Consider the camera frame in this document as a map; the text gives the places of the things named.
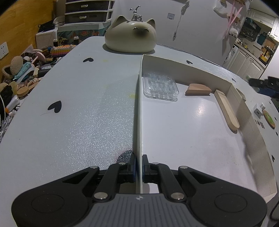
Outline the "white cube charger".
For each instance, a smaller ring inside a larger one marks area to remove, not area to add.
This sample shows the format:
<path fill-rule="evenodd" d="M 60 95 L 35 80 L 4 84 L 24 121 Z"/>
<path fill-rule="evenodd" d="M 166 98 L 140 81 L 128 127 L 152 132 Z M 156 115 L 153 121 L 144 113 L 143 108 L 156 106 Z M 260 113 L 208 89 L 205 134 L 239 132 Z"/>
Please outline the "white cube charger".
<path fill-rule="evenodd" d="M 254 113 L 255 113 L 255 115 L 256 115 L 259 119 L 260 119 L 261 116 L 263 115 L 262 108 L 260 107 L 259 104 L 256 104 L 256 105 L 254 106 Z"/>

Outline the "cork coaster green elephant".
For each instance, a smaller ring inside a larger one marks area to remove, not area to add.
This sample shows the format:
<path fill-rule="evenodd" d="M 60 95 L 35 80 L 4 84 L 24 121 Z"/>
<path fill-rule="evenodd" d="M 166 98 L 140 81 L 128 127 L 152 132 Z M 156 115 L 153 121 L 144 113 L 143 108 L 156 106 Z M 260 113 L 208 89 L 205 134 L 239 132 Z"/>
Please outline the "cork coaster green elephant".
<path fill-rule="evenodd" d="M 274 122 L 273 118 L 271 117 L 271 115 L 266 110 L 263 110 L 263 116 L 265 117 L 265 120 L 267 121 L 268 125 L 272 129 L 275 129 L 276 128 L 275 122 Z"/>

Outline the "light wooden stick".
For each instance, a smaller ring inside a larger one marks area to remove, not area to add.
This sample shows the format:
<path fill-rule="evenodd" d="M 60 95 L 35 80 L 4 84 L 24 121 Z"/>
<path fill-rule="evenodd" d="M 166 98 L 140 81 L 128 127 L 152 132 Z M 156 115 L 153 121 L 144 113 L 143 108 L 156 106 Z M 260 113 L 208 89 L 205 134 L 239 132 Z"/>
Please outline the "light wooden stick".
<path fill-rule="evenodd" d="M 235 116 L 235 113 L 226 95 L 222 91 L 216 90 L 214 92 L 214 96 L 219 104 L 219 107 L 224 115 L 229 129 L 232 131 L 237 131 L 240 128 L 240 124 Z"/>

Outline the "white shallow tray box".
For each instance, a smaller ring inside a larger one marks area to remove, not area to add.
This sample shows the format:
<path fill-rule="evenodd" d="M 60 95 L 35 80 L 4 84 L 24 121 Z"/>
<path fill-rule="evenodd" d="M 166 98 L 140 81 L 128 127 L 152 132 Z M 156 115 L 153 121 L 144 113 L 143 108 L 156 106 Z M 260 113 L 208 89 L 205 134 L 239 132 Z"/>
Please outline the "white shallow tray box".
<path fill-rule="evenodd" d="M 177 100 L 144 95 L 147 76 L 175 80 Z M 214 94 L 187 96 L 192 83 L 224 93 L 240 127 L 229 129 Z M 138 151 L 170 168 L 189 166 L 258 192 L 266 202 L 277 193 L 275 175 L 262 134 L 233 84 L 214 74 L 151 55 L 139 71 Z"/>

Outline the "brown wedge-shaped wooden block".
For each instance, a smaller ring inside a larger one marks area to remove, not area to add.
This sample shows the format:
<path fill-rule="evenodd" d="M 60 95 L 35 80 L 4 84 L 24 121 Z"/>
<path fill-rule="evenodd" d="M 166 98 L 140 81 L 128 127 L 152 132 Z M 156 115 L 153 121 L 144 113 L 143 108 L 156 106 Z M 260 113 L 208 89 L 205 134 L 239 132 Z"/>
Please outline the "brown wedge-shaped wooden block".
<path fill-rule="evenodd" d="M 208 96 L 212 90 L 203 84 L 191 83 L 186 92 L 186 96 Z"/>

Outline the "clear plastic soap dish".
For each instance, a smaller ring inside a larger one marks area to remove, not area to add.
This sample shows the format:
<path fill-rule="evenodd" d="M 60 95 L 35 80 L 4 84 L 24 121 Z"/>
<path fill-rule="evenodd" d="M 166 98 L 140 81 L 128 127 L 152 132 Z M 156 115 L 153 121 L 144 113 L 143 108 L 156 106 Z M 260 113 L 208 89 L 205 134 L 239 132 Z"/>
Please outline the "clear plastic soap dish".
<path fill-rule="evenodd" d="M 146 73 L 143 75 L 143 94 L 148 98 L 175 102 L 179 90 L 171 77 Z"/>

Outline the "white kitchen base cabinets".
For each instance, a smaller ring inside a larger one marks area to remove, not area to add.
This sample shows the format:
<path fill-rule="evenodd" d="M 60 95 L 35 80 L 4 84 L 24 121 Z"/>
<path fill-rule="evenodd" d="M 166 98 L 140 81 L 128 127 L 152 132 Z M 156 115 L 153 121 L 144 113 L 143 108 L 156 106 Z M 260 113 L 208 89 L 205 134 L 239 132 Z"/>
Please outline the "white kitchen base cabinets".
<path fill-rule="evenodd" d="M 240 45 L 235 45 L 237 50 L 234 53 L 233 60 L 228 66 L 228 70 L 241 77 L 243 80 L 259 79 L 263 74 L 265 68 L 245 48 Z"/>

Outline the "white washing machine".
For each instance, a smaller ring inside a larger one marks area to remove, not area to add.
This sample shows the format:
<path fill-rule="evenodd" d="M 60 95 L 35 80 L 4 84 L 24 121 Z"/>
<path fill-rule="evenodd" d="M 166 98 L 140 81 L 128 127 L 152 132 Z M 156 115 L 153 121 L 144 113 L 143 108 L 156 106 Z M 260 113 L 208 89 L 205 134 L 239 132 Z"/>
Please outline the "white washing machine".
<path fill-rule="evenodd" d="M 231 64 L 233 63 L 234 59 L 235 59 L 235 54 L 238 51 L 238 47 L 236 45 L 233 45 L 232 49 L 230 50 L 228 56 L 226 57 L 222 67 L 225 69 L 228 69 Z"/>

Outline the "white plush sheep toy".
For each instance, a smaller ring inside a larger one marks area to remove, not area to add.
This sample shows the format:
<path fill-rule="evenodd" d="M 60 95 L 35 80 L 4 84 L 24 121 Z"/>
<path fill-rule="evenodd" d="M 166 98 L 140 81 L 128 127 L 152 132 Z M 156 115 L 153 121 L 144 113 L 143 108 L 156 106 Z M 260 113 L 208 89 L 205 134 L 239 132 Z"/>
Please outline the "white plush sheep toy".
<path fill-rule="evenodd" d="M 232 27 L 232 28 L 229 30 L 229 35 L 232 36 L 232 37 L 234 37 L 234 38 L 237 38 L 237 37 L 238 37 L 238 31 L 237 31 L 235 28 Z"/>

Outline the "cream cat-shaped ceramic jar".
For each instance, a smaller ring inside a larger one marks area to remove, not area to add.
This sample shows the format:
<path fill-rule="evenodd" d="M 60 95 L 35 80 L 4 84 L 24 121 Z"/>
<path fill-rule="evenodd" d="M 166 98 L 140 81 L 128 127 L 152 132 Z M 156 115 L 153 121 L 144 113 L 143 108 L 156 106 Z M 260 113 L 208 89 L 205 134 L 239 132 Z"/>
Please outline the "cream cat-shaped ceramic jar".
<path fill-rule="evenodd" d="M 157 45 L 156 23 L 132 21 L 120 15 L 105 33 L 106 46 L 122 53 L 149 53 Z"/>

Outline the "white drawer cabinet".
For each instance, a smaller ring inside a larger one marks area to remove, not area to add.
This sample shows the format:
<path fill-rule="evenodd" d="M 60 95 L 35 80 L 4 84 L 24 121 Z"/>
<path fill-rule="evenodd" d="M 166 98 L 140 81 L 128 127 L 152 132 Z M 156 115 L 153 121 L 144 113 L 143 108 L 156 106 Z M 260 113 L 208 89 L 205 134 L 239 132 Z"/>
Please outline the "white drawer cabinet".
<path fill-rule="evenodd" d="M 61 0 L 56 1 L 56 15 L 65 24 L 105 23 L 111 21 L 115 1 Z"/>

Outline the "white wall socket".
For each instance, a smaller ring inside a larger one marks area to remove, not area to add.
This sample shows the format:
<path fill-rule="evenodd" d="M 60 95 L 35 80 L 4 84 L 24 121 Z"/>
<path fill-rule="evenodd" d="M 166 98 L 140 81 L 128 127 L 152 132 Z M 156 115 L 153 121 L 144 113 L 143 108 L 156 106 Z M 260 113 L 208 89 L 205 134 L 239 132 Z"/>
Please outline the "white wall socket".
<path fill-rule="evenodd" d="M 0 45 L 0 59 L 4 58 L 9 53 L 7 42 Z"/>

